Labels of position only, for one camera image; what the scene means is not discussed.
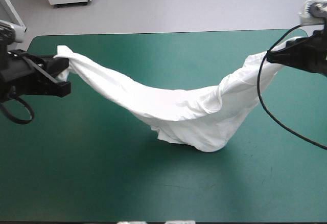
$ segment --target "white cloth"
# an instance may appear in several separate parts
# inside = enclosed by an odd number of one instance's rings
[[[282,43],[274,50],[284,47]],[[142,85],[66,46],[58,46],[57,52],[56,57],[69,58],[69,68],[58,76],[59,80],[67,80],[69,72],[76,73],[105,98],[150,125],[158,139],[189,144],[205,152],[224,147],[259,102],[256,79],[265,52],[248,56],[243,67],[223,78],[219,85],[188,91]],[[281,68],[265,62],[262,91]]]

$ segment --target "white floor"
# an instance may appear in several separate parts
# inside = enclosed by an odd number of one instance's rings
[[[11,0],[28,28],[22,49],[39,35],[290,28],[299,23],[304,1],[92,0],[87,6],[53,8],[48,0]]]

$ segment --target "robotic arm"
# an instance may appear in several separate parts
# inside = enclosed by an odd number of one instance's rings
[[[310,37],[288,41],[279,51],[270,51],[267,61],[311,73],[327,75],[327,0],[309,0],[300,13],[300,26],[324,25]]]
[[[0,20],[0,110],[18,124],[28,124],[34,118],[32,108],[20,98],[21,95],[64,97],[71,93],[70,82],[58,82],[55,79],[68,68],[67,58],[31,55],[23,50],[7,51],[9,44],[22,42],[23,38],[22,27]],[[30,119],[13,116],[3,104],[8,100],[21,103],[28,110]]]

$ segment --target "white towel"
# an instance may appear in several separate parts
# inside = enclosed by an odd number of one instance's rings
[[[274,50],[284,47],[285,42]],[[58,46],[57,52],[55,57],[69,58],[69,68],[58,76],[59,80],[65,81],[70,72],[76,73],[105,98],[150,125],[157,131],[158,139],[185,143],[205,152],[223,148],[258,104],[256,79],[266,53],[248,56],[243,66],[223,78],[219,85],[170,90],[142,85],[72,52],[67,46]],[[265,62],[262,91],[282,67]]]

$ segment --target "green tabletop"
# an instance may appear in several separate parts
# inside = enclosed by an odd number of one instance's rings
[[[40,36],[29,52],[65,44],[140,83],[193,89],[218,84],[285,31]],[[69,80],[65,98],[24,97],[36,112],[31,124],[0,116],[0,220],[327,221],[327,151],[260,106],[225,148],[204,153],[158,140],[77,75]],[[263,96],[285,124],[327,144],[326,85],[284,68]]]

